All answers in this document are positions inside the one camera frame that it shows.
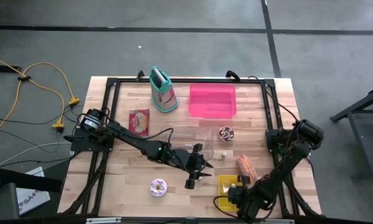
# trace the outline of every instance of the black stand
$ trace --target black stand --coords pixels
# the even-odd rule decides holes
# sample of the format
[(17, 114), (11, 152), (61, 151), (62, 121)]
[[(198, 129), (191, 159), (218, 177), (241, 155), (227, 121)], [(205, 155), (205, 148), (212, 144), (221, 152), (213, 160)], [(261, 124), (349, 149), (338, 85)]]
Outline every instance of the black stand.
[(373, 90), (363, 99), (330, 117), (337, 123), (348, 118), (358, 145), (363, 149), (371, 171), (353, 175), (352, 180), (373, 179), (373, 110), (364, 110), (373, 105)]
[[(20, 67), (20, 66), (11, 65), (11, 67), (14, 68), (15, 70), (22, 71), (22, 67)], [(5, 65), (0, 65), (0, 72), (3, 72), (3, 73), (17, 73), (13, 69), (11, 69), (11, 68), (9, 68)]]

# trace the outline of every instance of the pink tray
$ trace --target pink tray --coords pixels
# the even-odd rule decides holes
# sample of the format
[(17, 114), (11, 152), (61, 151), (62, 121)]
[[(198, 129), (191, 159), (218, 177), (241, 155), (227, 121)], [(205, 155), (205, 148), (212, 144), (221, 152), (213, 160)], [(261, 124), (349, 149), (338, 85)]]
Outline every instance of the pink tray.
[(236, 114), (235, 86), (192, 83), (189, 90), (189, 114), (203, 118), (232, 118)]

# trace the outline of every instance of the yellow box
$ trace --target yellow box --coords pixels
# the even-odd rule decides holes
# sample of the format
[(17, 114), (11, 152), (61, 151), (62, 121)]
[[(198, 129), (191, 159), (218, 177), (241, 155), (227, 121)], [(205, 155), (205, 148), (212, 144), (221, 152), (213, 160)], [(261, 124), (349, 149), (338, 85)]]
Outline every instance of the yellow box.
[[(237, 181), (237, 175), (219, 175), (218, 176), (218, 196), (228, 196), (228, 189), (231, 184), (241, 186), (242, 183)], [(236, 212), (236, 205), (228, 202), (228, 198), (219, 198), (218, 207), (225, 212)]]

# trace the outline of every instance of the black cable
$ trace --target black cable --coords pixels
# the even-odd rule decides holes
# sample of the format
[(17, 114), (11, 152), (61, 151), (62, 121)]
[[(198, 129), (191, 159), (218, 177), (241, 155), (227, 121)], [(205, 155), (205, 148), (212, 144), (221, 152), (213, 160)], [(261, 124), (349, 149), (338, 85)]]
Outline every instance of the black cable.
[(0, 131), (1, 131), (1, 132), (4, 132), (4, 133), (6, 133), (6, 134), (9, 134), (9, 135), (11, 135), (12, 137), (15, 137), (15, 138), (17, 138), (17, 139), (20, 139), (20, 140), (22, 140), (22, 141), (25, 141), (25, 142), (27, 142), (27, 143), (29, 143), (29, 144), (32, 144), (32, 145), (34, 145), (34, 146), (37, 146), (39, 149), (45, 151), (46, 153), (53, 153), (53, 152), (56, 151), (56, 150), (55, 150), (55, 151), (52, 151), (52, 152), (46, 151), (45, 149), (43, 149), (42, 147), (38, 146), (37, 144), (34, 144), (34, 143), (32, 143), (32, 142), (30, 142), (30, 141), (28, 141), (28, 140), (26, 140), (26, 139), (23, 139), (23, 138), (21, 138), (21, 137), (19, 137), (19, 136), (16, 136), (15, 134), (11, 134), (11, 133), (9, 133), (9, 132), (7, 132), (7, 131), (3, 131), (3, 130), (1, 130), (1, 129), (0, 129)]
[[(250, 78), (250, 77), (253, 77), (253, 78), (255, 78), (256, 80), (259, 80), (257, 77), (255, 77), (255, 76), (253, 76), (253, 75), (249, 76), (248, 78)], [(287, 111), (288, 113), (290, 113), (290, 114), (293, 116), (293, 118), (294, 118), (296, 121), (298, 121), (297, 117), (296, 117), (296, 116), (295, 116), (295, 115), (294, 115), (290, 110), (288, 110), (286, 107), (284, 107), (283, 105), (281, 105), (277, 100), (275, 100), (275, 99), (271, 96), (271, 94), (269, 94), (269, 92), (268, 92), (267, 89), (265, 89), (265, 92), (267, 93), (267, 95), (268, 95), (269, 97), (271, 97), (271, 99), (273, 99), (273, 101), (274, 101), (276, 104), (278, 104), (280, 107), (282, 107), (283, 109), (285, 109), (285, 111)]]
[(228, 213), (228, 212), (224, 212), (224, 211), (222, 211), (222, 210), (218, 207), (218, 205), (216, 204), (216, 200), (217, 200), (218, 198), (229, 198), (229, 197), (228, 197), (228, 196), (225, 196), (225, 195), (217, 196), (217, 197), (215, 197), (215, 198), (213, 199), (213, 204), (214, 204), (214, 206), (215, 206), (215, 207), (216, 207), (220, 212), (222, 212), (223, 214), (225, 214), (225, 215), (227, 215), (227, 216), (229, 216), (229, 217), (233, 217), (233, 218), (239, 219), (239, 217), (237, 217), (237, 216), (235, 216), (235, 215), (232, 215), (232, 214), (230, 214), (230, 213)]
[[(80, 116), (81, 116), (81, 115), (86, 116), (87, 114), (85, 114), (85, 113), (81, 113), (81, 114), (77, 117), (77, 121), (78, 121), (78, 122), (80, 122)], [(107, 123), (105, 123), (105, 122), (103, 122), (103, 121), (99, 121), (99, 122), (100, 122), (101, 124), (105, 124), (106, 127), (111, 128), (111, 129), (117, 131), (116, 128), (113, 128), (113, 127), (108, 126)], [(159, 136), (159, 135), (161, 135), (161, 134), (163, 134), (163, 133), (165, 133), (166, 131), (169, 131), (169, 130), (171, 130), (171, 133), (168, 135), (168, 143), (170, 143), (170, 138), (171, 138), (171, 136), (172, 136), (172, 134), (173, 134), (174, 128), (167, 128), (167, 129), (165, 129), (165, 130), (163, 130), (163, 131), (161, 131), (161, 132), (159, 132), (159, 133), (157, 133), (157, 134), (154, 134), (153, 136), (149, 136), (149, 137), (135, 137), (135, 136), (128, 135), (127, 133), (123, 133), (123, 134), (126, 135), (126, 136), (128, 136), (128, 137), (130, 137), (130, 138), (134, 138), (134, 139), (148, 140), (148, 139), (152, 139), (152, 138), (154, 138), (154, 137), (157, 137), (157, 136)]]
[[(69, 107), (70, 107), (70, 111), (74, 114), (74, 115), (76, 115), (74, 112), (73, 112), (73, 108), (72, 108), (72, 105), (68, 105)], [(70, 119), (65, 113), (63, 114), (63, 116), (64, 117), (66, 117), (68, 120), (70, 120), (71, 122), (73, 122), (73, 123), (77, 123), (77, 121), (75, 121), (74, 119)]]
[(55, 138), (57, 139), (57, 147), (55, 148), (55, 150), (53, 152), (57, 152), (58, 148), (60, 147), (60, 140), (58, 138), (58, 131), (55, 132)]
[[(78, 122), (80, 122), (80, 116), (82, 116), (82, 115), (86, 116), (87, 114), (85, 114), (85, 113), (81, 113), (81, 114), (79, 114), (79, 116), (77, 117), (77, 121), (78, 121)], [(116, 128), (112, 128), (112, 127), (108, 126), (105, 122), (103, 122), (103, 121), (99, 121), (99, 122), (100, 122), (101, 124), (105, 124), (106, 127), (111, 128), (111, 129), (117, 131)], [(130, 138), (134, 138), (134, 139), (148, 140), (148, 139), (152, 139), (152, 138), (154, 138), (154, 137), (157, 137), (157, 136), (163, 134), (163, 133), (166, 132), (166, 131), (171, 131), (170, 134), (168, 135), (168, 140), (167, 140), (167, 145), (170, 145), (170, 140), (171, 140), (172, 134), (173, 134), (173, 132), (174, 132), (174, 128), (167, 128), (167, 129), (164, 129), (163, 131), (161, 131), (161, 132), (159, 132), (159, 133), (157, 133), (157, 134), (155, 134), (155, 135), (153, 135), (153, 136), (146, 137), (146, 138), (143, 138), (143, 137), (135, 137), (135, 136), (128, 135), (128, 134), (126, 134), (126, 133), (123, 133), (123, 134), (126, 135), (126, 136), (128, 136), (128, 137), (130, 137)], [(206, 167), (206, 161), (204, 160), (205, 163), (203, 164), (203, 167), (202, 167), (200, 170), (195, 171), (195, 172), (190, 172), (190, 171), (187, 169), (186, 165), (182, 162), (182, 160), (181, 160), (181, 159), (180, 159), (176, 154), (174, 154), (172, 151), (170, 151), (170, 152), (172, 153), (173, 156), (175, 156), (175, 157), (180, 161), (180, 163), (182, 164), (184, 170), (185, 170), (187, 173), (189, 173), (189, 174), (197, 174), (197, 173), (201, 172), (201, 171)]]
[(312, 162), (311, 162), (310, 158), (308, 158), (308, 157), (306, 157), (305, 159), (306, 159), (306, 160), (308, 161), (308, 163), (311, 165), (312, 176), (313, 176), (313, 178), (315, 179), (315, 171), (313, 170)]
[(23, 162), (36, 162), (36, 164), (39, 164), (39, 163), (51, 163), (51, 162), (62, 161), (62, 160), (65, 160), (65, 159), (70, 159), (70, 158), (71, 157), (67, 157), (67, 158), (63, 158), (63, 159), (54, 159), (52, 161), (36, 161), (36, 160), (33, 160), (33, 159), (29, 159), (29, 160), (26, 160), (26, 161), (10, 162), (8, 164), (1, 165), (0, 167), (5, 167), (5, 166), (9, 166), (9, 165), (13, 165), (13, 164), (18, 164), (18, 163), (23, 163)]
[(71, 160), (72, 160), (74, 157), (76, 157), (79, 153), (80, 153), (80, 151), (79, 151), (79, 152), (75, 152), (73, 156), (68, 157), (68, 158), (64, 158), (64, 159), (69, 159), (69, 160), (65, 160), (65, 161), (63, 161), (63, 162), (59, 162), (58, 164), (55, 164), (54, 166), (51, 166), (51, 167), (48, 167), (48, 168), (42, 169), (41, 171), (38, 171), (38, 172), (36, 172), (36, 173), (34, 173), (34, 174), (31, 174), (31, 175), (38, 174), (39, 172), (43, 172), (43, 171), (45, 171), (45, 170), (48, 170), (48, 169), (51, 169), (51, 168), (53, 168), (53, 167), (59, 166), (59, 165), (63, 164), (64, 162), (71, 161)]
[(54, 117), (53, 119), (51, 119), (50, 121), (46, 121), (46, 122), (42, 122), (42, 123), (32, 123), (32, 122), (27, 122), (27, 121), (13, 121), (13, 120), (6, 120), (6, 119), (1, 119), (0, 118), (0, 121), (5, 121), (5, 122), (12, 122), (12, 123), (21, 123), (21, 124), (33, 124), (33, 125), (41, 125), (41, 124), (48, 124), (50, 122), (52, 122), (53, 120), (59, 118), (62, 114)]

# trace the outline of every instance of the yellow plug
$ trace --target yellow plug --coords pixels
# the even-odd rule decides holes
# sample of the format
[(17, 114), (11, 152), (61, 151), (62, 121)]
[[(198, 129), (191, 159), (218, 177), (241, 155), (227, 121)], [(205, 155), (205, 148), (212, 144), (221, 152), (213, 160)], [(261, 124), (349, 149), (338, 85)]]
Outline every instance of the yellow plug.
[(70, 98), (69, 105), (76, 105), (78, 103), (80, 103), (80, 99), (79, 98), (76, 98), (74, 96)]
[(53, 128), (57, 130), (57, 132), (62, 133), (65, 125), (63, 125), (61, 119), (59, 119), (55, 124), (52, 125)]

